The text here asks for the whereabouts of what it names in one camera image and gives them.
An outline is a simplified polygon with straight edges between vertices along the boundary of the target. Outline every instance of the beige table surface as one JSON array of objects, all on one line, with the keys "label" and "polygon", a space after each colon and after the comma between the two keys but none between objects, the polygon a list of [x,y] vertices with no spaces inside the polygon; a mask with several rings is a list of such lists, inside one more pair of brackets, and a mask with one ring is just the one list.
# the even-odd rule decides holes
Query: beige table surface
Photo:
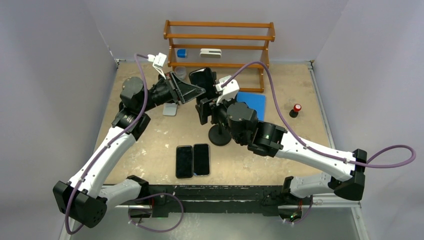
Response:
[{"label": "beige table surface", "polygon": [[[158,73],[150,64],[142,65],[148,87],[158,79]],[[195,68],[188,68],[187,73]],[[233,74],[233,68],[213,68],[217,78]],[[311,75],[304,64],[272,64],[270,72],[276,89],[278,104],[283,116],[295,132],[318,144],[329,146],[328,136],[322,120]],[[119,65],[115,83],[106,108],[106,113],[98,135],[97,146],[105,138],[111,122],[118,112],[119,94],[122,83],[129,77],[140,77],[135,63]],[[256,69],[248,69],[235,78],[240,87],[257,87]],[[266,108],[265,121],[284,127],[280,120],[271,94],[268,77],[265,77]],[[289,117],[295,103],[302,105],[297,118]],[[119,160],[106,180],[106,184],[116,184],[127,176],[139,176],[150,184],[205,184],[205,185],[282,185],[288,176],[308,176],[320,171],[282,158],[262,157],[231,141],[226,146],[215,146],[209,142],[208,131],[211,124],[200,125],[195,109],[196,101],[178,106],[176,116],[163,116],[163,106],[147,112],[151,121],[136,142]],[[208,143],[210,145],[210,175],[178,179],[175,177],[176,147]]]}]

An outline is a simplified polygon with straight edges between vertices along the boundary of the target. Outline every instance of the blue object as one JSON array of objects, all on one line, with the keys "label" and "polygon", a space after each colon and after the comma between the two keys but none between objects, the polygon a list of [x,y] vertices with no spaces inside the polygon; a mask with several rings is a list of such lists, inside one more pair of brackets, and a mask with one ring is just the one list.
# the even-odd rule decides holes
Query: blue object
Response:
[{"label": "blue object", "polygon": [[238,92],[237,102],[245,102],[251,109],[256,110],[257,119],[263,121],[265,117],[265,103],[267,97],[261,94],[249,93],[249,92]]},{"label": "blue object", "polygon": [[176,56],[182,59],[187,58],[187,49],[178,49],[176,51]]}]

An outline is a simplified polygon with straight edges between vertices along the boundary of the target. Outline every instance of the smartphone screen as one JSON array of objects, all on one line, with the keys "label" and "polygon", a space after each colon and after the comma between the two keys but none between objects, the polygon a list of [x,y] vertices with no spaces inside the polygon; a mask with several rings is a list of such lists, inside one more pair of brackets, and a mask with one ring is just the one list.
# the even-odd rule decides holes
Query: smartphone screen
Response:
[{"label": "smartphone screen", "polygon": [[193,172],[195,176],[207,176],[209,169],[209,145],[195,144],[193,147]]},{"label": "smartphone screen", "polygon": [[178,146],[176,148],[175,176],[177,179],[186,179],[193,177],[192,146]]}]

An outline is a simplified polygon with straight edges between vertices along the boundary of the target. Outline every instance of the wall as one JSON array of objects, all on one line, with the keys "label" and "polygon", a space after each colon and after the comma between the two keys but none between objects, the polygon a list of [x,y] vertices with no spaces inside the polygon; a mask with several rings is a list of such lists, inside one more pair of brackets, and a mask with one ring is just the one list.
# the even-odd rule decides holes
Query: wall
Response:
[{"label": "wall", "polygon": [[90,157],[114,60],[83,0],[0,2],[0,239],[58,239],[53,186]]},{"label": "wall", "polygon": [[[337,148],[417,151],[411,165],[365,172],[362,210],[373,240],[424,235],[423,22],[421,0],[350,0],[314,65]],[[394,150],[374,164],[408,157]]]},{"label": "wall", "polygon": [[270,59],[308,61],[318,56],[348,0],[86,2],[115,58],[132,59],[134,51],[168,54],[163,32],[165,20],[171,20],[274,22],[276,37],[270,43]]}]

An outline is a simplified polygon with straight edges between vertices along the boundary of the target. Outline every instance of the wooden rack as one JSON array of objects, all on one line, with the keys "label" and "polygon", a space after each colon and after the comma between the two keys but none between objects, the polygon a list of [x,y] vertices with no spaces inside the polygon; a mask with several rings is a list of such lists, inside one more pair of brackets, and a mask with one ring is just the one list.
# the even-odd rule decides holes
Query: wooden rack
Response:
[{"label": "wooden rack", "polygon": [[[232,35],[232,34],[187,34],[172,33],[171,27],[229,27],[229,28],[265,28],[266,35]],[[218,62],[177,62],[175,49],[230,49],[230,50],[262,50],[260,61],[270,66],[268,46],[276,39],[274,23],[244,23],[244,22],[202,22],[202,21],[169,21],[166,20],[163,38],[169,40],[168,67],[211,67],[211,68],[241,68],[246,63],[218,63]],[[257,40],[264,41],[263,46],[251,45],[208,45],[208,44],[174,44],[173,39],[221,39],[221,40]],[[240,88],[242,92],[264,92],[264,68],[259,64],[252,64],[248,68],[257,69],[259,74],[259,88]]]}]

